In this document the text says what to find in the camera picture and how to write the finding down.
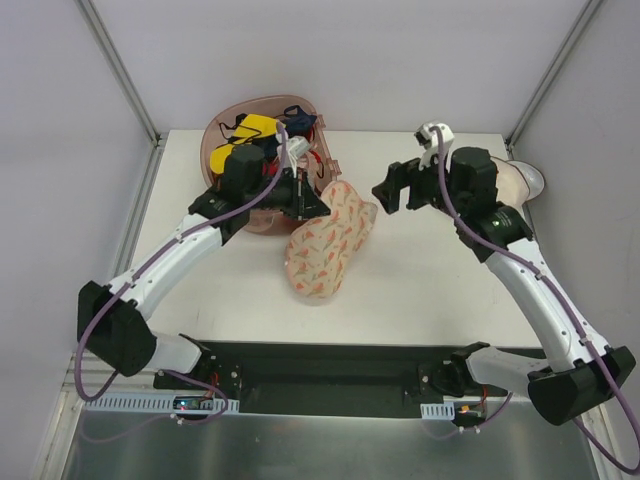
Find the floral mesh laundry bag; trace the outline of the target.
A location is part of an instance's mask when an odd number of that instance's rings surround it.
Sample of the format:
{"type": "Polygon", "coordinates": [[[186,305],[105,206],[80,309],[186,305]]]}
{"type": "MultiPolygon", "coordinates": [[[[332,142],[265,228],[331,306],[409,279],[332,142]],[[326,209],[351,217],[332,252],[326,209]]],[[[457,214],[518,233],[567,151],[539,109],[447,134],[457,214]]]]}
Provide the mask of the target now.
{"type": "Polygon", "coordinates": [[[354,255],[373,230],[378,208],[346,181],[334,181],[321,194],[327,216],[294,230],[285,249],[285,271],[293,290],[312,300],[336,294],[354,255]]]}

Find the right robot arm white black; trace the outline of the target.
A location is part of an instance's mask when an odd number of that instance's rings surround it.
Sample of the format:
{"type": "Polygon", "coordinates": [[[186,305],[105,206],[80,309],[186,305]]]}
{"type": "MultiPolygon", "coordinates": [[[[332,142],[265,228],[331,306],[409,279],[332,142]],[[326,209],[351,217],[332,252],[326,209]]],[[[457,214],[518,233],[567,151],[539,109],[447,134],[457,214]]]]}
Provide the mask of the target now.
{"type": "Polygon", "coordinates": [[[462,220],[460,240],[505,286],[544,351],[543,359],[535,359],[476,342],[433,373],[433,387],[461,397],[492,385],[529,398],[548,423],[559,426],[611,399],[636,361],[627,347],[611,347],[544,272],[532,231],[497,198],[497,176],[487,150],[462,147],[445,172],[436,159],[392,163],[372,193],[388,214],[398,211],[407,189],[408,209],[431,206],[462,220]]]}

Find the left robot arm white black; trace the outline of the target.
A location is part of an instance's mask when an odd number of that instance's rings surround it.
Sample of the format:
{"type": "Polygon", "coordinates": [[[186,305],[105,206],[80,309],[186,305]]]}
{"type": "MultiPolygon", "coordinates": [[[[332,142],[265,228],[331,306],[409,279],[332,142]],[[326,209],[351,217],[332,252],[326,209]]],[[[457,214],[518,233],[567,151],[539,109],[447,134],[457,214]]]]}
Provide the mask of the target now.
{"type": "Polygon", "coordinates": [[[309,151],[302,137],[289,139],[270,162],[262,148],[230,148],[215,164],[212,185],[189,206],[173,232],[152,253],[105,285],[85,284],[78,300],[78,351],[89,351],[116,373],[173,370],[188,388],[204,387],[211,365],[186,336],[154,332],[148,322],[163,298],[200,261],[225,246],[254,209],[294,220],[329,214],[299,162],[309,151]]]}

